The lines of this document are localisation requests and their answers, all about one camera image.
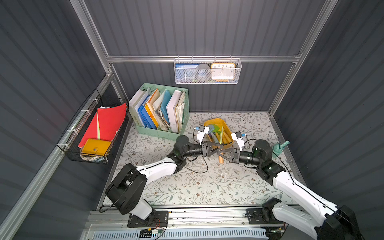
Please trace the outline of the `yellow plastic storage box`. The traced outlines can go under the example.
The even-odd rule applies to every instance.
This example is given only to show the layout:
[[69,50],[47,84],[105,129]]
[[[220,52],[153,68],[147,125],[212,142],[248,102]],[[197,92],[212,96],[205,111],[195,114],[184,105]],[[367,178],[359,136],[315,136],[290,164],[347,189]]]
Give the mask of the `yellow plastic storage box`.
[[203,124],[205,127],[208,127],[208,125],[213,125],[215,127],[215,130],[214,132],[216,133],[216,136],[217,138],[219,139],[219,134],[218,132],[220,131],[221,127],[224,128],[223,131],[226,131],[227,134],[230,136],[230,138],[232,139],[232,132],[230,130],[230,128],[228,127],[228,125],[226,124],[226,122],[223,120],[223,119],[220,119],[220,118],[216,118],[216,119],[211,119],[211,120],[208,120],[206,122],[204,122]]

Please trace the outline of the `light green shovel wooden handle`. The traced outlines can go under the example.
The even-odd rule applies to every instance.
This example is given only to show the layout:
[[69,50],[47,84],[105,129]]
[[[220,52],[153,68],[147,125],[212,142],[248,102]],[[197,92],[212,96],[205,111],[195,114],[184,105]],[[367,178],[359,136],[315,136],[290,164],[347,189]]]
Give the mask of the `light green shovel wooden handle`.
[[223,148],[218,153],[220,164],[224,164],[231,157],[230,149],[233,147],[232,146],[233,141],[226,131],[223,131],[222,142],[223,142]]

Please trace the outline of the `green shovel yellow handle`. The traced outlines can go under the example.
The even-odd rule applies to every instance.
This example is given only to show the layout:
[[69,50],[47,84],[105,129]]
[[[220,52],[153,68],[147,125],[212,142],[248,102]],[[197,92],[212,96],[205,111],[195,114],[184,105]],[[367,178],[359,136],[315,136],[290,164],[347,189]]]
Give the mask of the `green shovel yellow handle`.
[[218,132],[218,134],[219,134],[219,143],[221,145],[223,144],[223,130],[224,130],[224,128],[221,127],[220,131]]

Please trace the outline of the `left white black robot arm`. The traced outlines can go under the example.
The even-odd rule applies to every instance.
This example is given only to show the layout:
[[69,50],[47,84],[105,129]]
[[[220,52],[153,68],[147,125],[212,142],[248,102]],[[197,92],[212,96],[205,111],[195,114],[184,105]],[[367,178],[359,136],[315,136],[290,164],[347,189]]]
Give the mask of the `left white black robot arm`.
[[223,147],[207,141],[193,144],[187,136],[180,135],[173,150],[164,159],[144,166],[125,165],[107,187],[106,196],[122,215],[131,214],[150,222],[156,211],[142,199],[145,187],[155,180],[186,169],[187,158],[209,157]]

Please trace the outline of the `green file organizer box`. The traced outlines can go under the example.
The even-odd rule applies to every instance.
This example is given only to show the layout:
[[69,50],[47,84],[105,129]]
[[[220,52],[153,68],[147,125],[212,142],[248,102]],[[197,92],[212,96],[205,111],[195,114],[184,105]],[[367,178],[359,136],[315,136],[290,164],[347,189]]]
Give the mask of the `green file organizer box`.
[[[179,128],[178,134],[172,133],[167,113],[167,104],[175,90],[182,92],[178,106],[176,107]],[[145,109],[156,125],[156,130],[145,128],[139,115],[139,107],[147,96],[149,96],[149,98],[145,103]],[[140,134],[175,141],[177,137],[185,133],[187,123],[189,121],[189,90],[144,83],[129,101],[129,112]]]

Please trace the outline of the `blue box in basket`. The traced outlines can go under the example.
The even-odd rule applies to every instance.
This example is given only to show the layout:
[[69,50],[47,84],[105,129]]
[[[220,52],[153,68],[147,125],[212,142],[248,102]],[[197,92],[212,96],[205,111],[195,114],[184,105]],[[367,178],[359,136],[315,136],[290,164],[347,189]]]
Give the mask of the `blue box in basket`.
[[175,82],[178,85],[195,84],[198,82],[196,77],[196,68],[199,64],[193,63],[175,63]]

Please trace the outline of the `teal spray bottle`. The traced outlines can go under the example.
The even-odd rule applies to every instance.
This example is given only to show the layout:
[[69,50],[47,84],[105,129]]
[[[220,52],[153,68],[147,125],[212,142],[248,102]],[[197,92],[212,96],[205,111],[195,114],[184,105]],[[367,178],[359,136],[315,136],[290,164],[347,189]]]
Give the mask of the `teal spray bottle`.
[[273,154],[276,156],[276,157],[279,157],[284,148],[290,144],[290,141],[285,141],[283,143],[276,143],[275,145],[273,145],[272,149],[273,149]]

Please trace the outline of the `white books in organizer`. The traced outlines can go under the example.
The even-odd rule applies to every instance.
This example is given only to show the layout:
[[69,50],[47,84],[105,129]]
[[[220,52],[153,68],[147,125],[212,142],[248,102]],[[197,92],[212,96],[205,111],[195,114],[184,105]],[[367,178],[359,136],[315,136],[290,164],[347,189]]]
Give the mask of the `white books in organizer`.
[[179,133],[176,107],[178,106],[181,95],[182,95],[181,91],[175,90],[173,95],[171,96],[170,101],[167,104],[167,113],[169,117],[171,131],[172,133],[175,133],[175,134]]

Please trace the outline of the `blue folders in organizer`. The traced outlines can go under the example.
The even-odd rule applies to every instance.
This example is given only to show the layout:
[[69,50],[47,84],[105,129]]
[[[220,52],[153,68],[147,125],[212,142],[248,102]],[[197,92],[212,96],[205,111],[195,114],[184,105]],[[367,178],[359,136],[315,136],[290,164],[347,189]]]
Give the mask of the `blue folders in organizer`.
[[147,110],[145,109],[145,103],[147,102],[148,98],[149,98],[149,96],[147,96],[145,98],[145,100],[143,101],[143,103],[139,107],[139,115],[140,115],[141,120],[143,121],[143,126],[145,128],[156,130],[157,129],[156,125],[154,124],[150,115],[148,114]]

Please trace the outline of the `white orange alarm clock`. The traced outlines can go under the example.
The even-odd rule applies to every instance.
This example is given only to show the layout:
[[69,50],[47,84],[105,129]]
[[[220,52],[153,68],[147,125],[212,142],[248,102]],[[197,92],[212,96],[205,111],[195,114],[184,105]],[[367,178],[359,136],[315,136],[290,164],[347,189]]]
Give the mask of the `white orange alarm clock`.
[[215,81],[230,81],[235,78],[235,63],[212,63],[211,78]]

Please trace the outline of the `grey tape roll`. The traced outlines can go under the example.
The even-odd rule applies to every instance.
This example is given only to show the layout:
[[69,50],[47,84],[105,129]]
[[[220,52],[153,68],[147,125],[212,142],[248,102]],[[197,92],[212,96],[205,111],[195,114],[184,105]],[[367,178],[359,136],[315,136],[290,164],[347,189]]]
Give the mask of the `grey tape roll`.
[[199,82],[206,82],[211,78],[211,68],[207,64],[199,64],[195,70],[195,77]]

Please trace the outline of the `red folder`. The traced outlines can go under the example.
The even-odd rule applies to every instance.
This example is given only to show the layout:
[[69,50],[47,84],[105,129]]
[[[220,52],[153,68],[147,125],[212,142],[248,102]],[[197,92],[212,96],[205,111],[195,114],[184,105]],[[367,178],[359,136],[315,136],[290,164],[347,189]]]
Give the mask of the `red folder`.
[[82,148],[88,139],[111,142],[120,130],[126,113],[127,104],[112,108],[98,108],[78,147]]

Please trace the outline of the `yellow wallet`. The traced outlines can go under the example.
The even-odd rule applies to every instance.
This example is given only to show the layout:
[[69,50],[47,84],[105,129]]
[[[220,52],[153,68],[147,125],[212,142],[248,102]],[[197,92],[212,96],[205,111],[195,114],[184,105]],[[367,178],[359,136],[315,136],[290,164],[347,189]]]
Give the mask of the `yellow wallet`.
[[81,153],[87,156],[104,156],[112,142],[98,139],[88,139],[82,147]]

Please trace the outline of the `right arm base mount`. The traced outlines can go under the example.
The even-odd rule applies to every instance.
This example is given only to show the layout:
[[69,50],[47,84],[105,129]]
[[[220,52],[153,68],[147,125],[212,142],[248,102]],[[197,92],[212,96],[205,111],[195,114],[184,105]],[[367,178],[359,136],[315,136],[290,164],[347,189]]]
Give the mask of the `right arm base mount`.
[[245,217],[248,219],[250,225],[283,224],[282,221],[275,218],[272,211],[266,210],[265,208],[246,209]]

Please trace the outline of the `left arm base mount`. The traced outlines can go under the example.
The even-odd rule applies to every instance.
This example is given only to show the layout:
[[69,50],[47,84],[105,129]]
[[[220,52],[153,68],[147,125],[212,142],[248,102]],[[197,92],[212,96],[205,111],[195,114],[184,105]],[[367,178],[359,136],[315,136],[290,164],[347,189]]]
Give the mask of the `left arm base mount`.
[[169,221],[169,211],[153,211],[146,219],[130,214],[128,228],[165,228]]

